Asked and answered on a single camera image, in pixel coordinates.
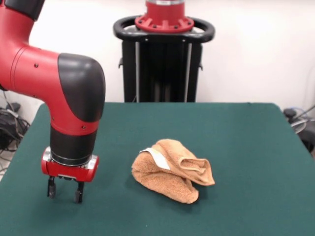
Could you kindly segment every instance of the cable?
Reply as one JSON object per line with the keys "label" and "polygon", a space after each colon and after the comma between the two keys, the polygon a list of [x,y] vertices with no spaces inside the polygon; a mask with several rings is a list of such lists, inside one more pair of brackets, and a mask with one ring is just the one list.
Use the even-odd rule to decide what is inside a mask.
{"label": "cable", "polygon": [[[12,126],[10,123],[8,123],[8,122],[5,121],[5,120],[1,120],[1,121],[4,121],[7,125]],[[13,138],[13,139],[19,141],[19,142],[20,142],[21,139],[23,138],[23,137],[21,137],[21,136],[19,135],[18,129],[16,129],[16,132],[17,132],[17,135],[18,135],[19,137],[14,136],[10,131],[8,131],[7,129],[5,129],[5,128],[3,128],[3,127],[0,127],[0,130],[1,130],[1,129],[4,129],[7,134],[8,134],[8,132],[9,132],[9,136],[10,136],[11,138]]]}
{"label": "cable", "polygon": [[2,159],[2,160],[4,160],[4,161],[11,162],[11,160],[10,160],[10,159],[6,159],[6,158],[4,158],[4,157],[2,157],[2,156],[0,156],[0,159]]}
{"label": "cable", "polygon": [[8,168],[6,167],[6,168],[2,168],[1,170],[0,170],[0,172],[2,172],[2,171],[6,171]]}
{"label": "cable", "polygon": [[5,101],[5,103],[7,103],[7,101],[6,101],[5,97],[0,96],[0,98],[2,98],[2,99]]}
{"label": "cable", "polygon": [[313,110],[315,108],[315,105],[313,105],[311,108],[309,108],[308,110],[306,110],[305,112],[303,112],[302,114],[298,115],[296,118],[293,119],[292,122],[298,120],[299,118],[301,118],[303,115],[306,115],[308,112],[310,112],[311,110]]}
{"label": "cable", "polygon": [[306,117],[308,117],[308,116],[307,116],[307,112],[305,112],[305,110],[303,110],[302,108],[299,108],[299,107],[291,107],[290,109],[293,109],[293,110],[296,110],[296,111],[301,111],[301,112],[303,112],[303,113],[306,114]]}
{"label": "cable", "polygon": [[20,119],[17,119],[17,121],[18,121],[18,123],[19,123],[20,127],[21,127],[21,128],[22,128],[22,130],[23,130],[23,134],[25,134],[25,133],[26,133],[26,131],[27,131],[27,127],[26,127],[26,125],[24,125],[24,124],[23,124],[23,122],[22,122]]}
{"label": "cable", "polygon": [[20,119],[21,121],[25,122],[25,123],[26,123],[26,125],[27,125],[28,127],[30,127],[30,126],[31,126],[31,125],[30,125],[30,123],[28,123],[28,121],[27,121],[27,120],[25,120],[25,119],[23,119],[23,118],[21,118],[21,117],[19,117],[19,119]]}
{"label": "cable", "polygon": [[5,149],[4,149],[4,151],[8,151],[8,152],[16,152],[16,151],[17,151],[17,149],[10,150],[10,149],[8,149],[8,148],[5,148]]}
{"label": "cable", "polygon": [[19,123],[20,127],[22,128],[23,133],[26,133],[27,128],[25,127],[24,124],[23,124],[23,125],[21,124],[21,121],[26,122],[27,125],[29,125],[29,123],[28,123],[26,120],[20,118],[19,115],[16,114],[15,112],[12,112],[12,111],[7,110],[7,109],[0,109],[0,114],[13,116],[14,121],[15,121],[15,130],[16,130],[16,133],[17,133],[21,138],[23,138],[24,135],[19,132],[18,123]]}
{"label": "cable", "polygon": [[306,126],[307,126],[307,123],[304,123],[303,126],[300,129],[295,130],[295,133],[296,134],[301,133],[306,128]]}
{"label": "cable", "polygon": [[5,91],[2,91],[2,92],[3,92],[3,95],[4,95],[5,101],[7,102],[9,107],[12,109],[12,111],[14,111],[14,108],[13,108],[12,104],[8,102],[8,99],[7,99],[6,95],[5,95]]}
{"label": "cable", "polygon": [[0,162],[0,166],[1,166],[1,169],[0,169],[0,172],[3,171],[4,167],[2,165],[2,163]]}
{"label": "cable", "polygon": [[5,128],[0,127],[0,130],[4,131],[5,133],[7,133],[7,135],[9,135],[11,138],[15,139],[16,141],[20,141],[18,138],[16,138],[13,134],[10,133],[10,131],[8,131]]}
{"label": "cable", "polygon": [[295,123],[292,123],[292,124],[291,124],[291,127],[294,128],[294,127],[296,127],[297,125],[304,124],[304,123],[308,123],[308,122],[314,122],[314,121],[315,121],[315,118],[313,118],[313,119],[303,119],[303,120],[297,121],[297,122],[295,122]]}

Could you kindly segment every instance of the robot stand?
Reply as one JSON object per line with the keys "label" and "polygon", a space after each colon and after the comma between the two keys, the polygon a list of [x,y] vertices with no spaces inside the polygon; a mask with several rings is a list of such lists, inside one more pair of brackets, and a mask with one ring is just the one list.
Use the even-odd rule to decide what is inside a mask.
{"label": "robot stand", "polygon": [[214,27],[186,17],[184,0],[146,0],[146,7],[143,16],[114,24],[123,40],[125,102],[195,102],[202,43],[214,38]]}

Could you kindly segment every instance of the green table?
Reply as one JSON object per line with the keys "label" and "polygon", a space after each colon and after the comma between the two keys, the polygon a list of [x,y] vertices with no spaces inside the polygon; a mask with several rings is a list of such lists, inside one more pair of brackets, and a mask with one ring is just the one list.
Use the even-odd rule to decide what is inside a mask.
{"label": "green table", "polygon": [[[0,182],[3,236],[314,236],[315,168],[272,104],[107,103],[94,153],[100,166],[73,202],[77,184],[57,180],[46,197],[41,156],[49,145],[42,106]],[[177,203],[138,184],[131,165],[158,139],[180,140],[208,158],[216,185]]]}

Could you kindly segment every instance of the towel label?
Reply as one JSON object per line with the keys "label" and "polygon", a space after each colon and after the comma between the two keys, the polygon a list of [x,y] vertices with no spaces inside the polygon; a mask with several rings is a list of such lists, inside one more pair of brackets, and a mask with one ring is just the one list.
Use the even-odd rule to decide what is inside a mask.
{"label": "towel label", "polygon": [[167,164],[166,158],[160,152],[149,147],[143,151],[140,151],[140,153],[145,152],[145,151],[147,151],[151,154],[151,156],[153,157],[153,159],[154,159],[154,161],[158,167],[160,167],[162,169],[169,170],[169,171],[171,170],[171,168]]}

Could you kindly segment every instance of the brown towel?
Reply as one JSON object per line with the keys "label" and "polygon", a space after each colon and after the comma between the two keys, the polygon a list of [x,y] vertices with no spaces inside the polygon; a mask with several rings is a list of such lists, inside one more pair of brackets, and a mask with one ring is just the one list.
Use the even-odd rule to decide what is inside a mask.
{"label": "brown towel", "polygon": [[132,165],[132,175],[143,186],[187,204],[198,199],[192,181],[204,186],[215,184],[209,161],[197,159],[179,141],[171,139],[160,140],[140,152]]}

